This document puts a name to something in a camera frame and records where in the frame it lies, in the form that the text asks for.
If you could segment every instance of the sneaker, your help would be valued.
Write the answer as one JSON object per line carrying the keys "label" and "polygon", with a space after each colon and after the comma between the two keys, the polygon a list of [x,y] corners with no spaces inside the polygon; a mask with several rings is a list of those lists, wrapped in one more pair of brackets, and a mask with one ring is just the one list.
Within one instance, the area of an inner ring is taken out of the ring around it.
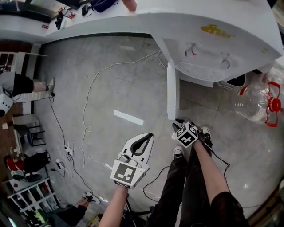
{"label": "sneaker", "polygon": [[210,133],[210,130],[206,126],[202,127],[202,132],[204,134],[205,140],[211,141],[211,133]]}
{"label": "sneaker", "polygon": [[52,80],[50,81],[50,83],[48,84],[48,94],[52,94],[53,89],[54,89],[54,85],[55,85],[55,78],[52,78]]}
{"label": "sneaker", "polygon": [[174,158],[180,158],[180,157],[184,157],[184,156],[185,156],[185,154],[184,154],[182,147],[178,146],[174,149]]}

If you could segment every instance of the fiducial marker cube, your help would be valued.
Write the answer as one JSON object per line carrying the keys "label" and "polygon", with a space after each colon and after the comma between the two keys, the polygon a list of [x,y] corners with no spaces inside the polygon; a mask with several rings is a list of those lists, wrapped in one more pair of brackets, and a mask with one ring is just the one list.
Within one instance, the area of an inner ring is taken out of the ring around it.
{"label": "fiducial marker cube", "polygon": [[187,122],[175,133],[175,139],[185,148],[189,147],[198,139],[197,127]]}

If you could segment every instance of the leg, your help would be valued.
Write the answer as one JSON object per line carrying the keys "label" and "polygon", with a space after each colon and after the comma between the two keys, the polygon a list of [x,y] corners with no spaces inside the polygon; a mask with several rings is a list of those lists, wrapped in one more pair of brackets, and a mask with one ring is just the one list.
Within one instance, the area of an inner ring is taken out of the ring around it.
{"label": "leg", "polygon": [[48,90],[48,86],[44,82],[33,80],[33,84],[34,84],[33,92],[42,92]]}
{"label": "leg", "polygon": [[181,147],[174,150],[174,159],[170,164],[167,180],[161,198],[147,221],[147,227],[174,227],[182,200],[187,162]]}
{"label": "leg", "polygon": [[46,91],[47,93],[51,94],[54,89],[55,78],[52,78],[49,85],[46,85],[46,83],[41,82],[39,80],[33,80],[33,84],[34,84],[33,92]]}
{"label": "leg", "polygon": [[[205,143],[212,147],[210,138]],[[191,226],[194,223],[210,223],[210,203],[207,196],[205,181],[195,149],[192,147],[186,170],[185,188],[182,196],[181,224]]]}
{"label": "leg", "polygon": [[41,91],[46,91],[47,93],[51,94],[54,89],[54,84],[55,84],[54,78],[51,80],[49,85],[46,85],[44,82],[38,80],[31,80],[28,77],[15,74],[12,95],[17,96],[19,94],[41,92]]}

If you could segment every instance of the gray floor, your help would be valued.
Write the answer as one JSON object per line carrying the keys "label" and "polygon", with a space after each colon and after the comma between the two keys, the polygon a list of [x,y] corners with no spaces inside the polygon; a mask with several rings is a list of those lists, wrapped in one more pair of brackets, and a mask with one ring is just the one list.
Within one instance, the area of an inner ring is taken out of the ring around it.
{"label": "gray floor", "polygon": [[[98,70],[113,63],[135,61],[159,48],[152,39],[131,37],[96,37],[73,39],[49,44],[44,49],[40,78],[56,78],[54,110],[70,146],[74,143],[75,167],[83,167],[83,108],[89,85]],[[85,122],[92,128],[86,132],[84,152],[96,161],[112,165],[124,143],[134,135],[153,132],[155,142],[149,161],[150,170],[138,184],[143,188],[172,160],[176,141],[167,119],[166,69],[156,55],[135,64],[114,66],[103,71],[94,81],[85,112]],[[276,187],[283,173],[283,142],[280,129],[257,125],[230,112],[229,92],[218,86],[207,88],[181,81],[180,115],[211,129],[213,149],[231,167],[227,179],[232,194],[243,207],[261,204]],[[144,120],[143,126],[113,115],[113,111]],[[62,179],[51,173],[57,194],[62,201],[75,203],[87,190],[72,171],[62,148],[63,137],[53,116],[49,100],[37,101],[35,113],[46,130],[47,149],[52,159],[59,158],[68,173]],[[225,165],[214,158],[221,171]],[[110,170],[102,164],[85,159],[85,169],[78,170],[94,194],[110,200],[115,184]],[[166,180],[166,171],[146,190],[158,200]],[[136,188],[130,191],[135,211],[147,210],[155,203]],[[91,205],[86,218],[104,206]],[[246,208],[248,217],[256,208]]]}

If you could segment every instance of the white tape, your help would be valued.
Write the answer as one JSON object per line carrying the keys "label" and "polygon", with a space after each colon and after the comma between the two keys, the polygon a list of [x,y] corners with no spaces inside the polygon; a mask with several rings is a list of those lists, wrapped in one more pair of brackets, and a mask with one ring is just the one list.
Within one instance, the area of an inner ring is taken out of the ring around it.
{"label": "white tape", "polygon": [[117,110],[114,110],[114,115],[118,116],[118,117],[120,117],[122,119],[128,120],[128,121],[130,121],[132,123],[135,123],[137,125],[141,125],[142,126],[144,124],[143,120],[141,120],[141,119],[139,119],[137,117],[133,117],[133,116],[131,116],[129,114],[122,113],[122,112],[117,111]]}

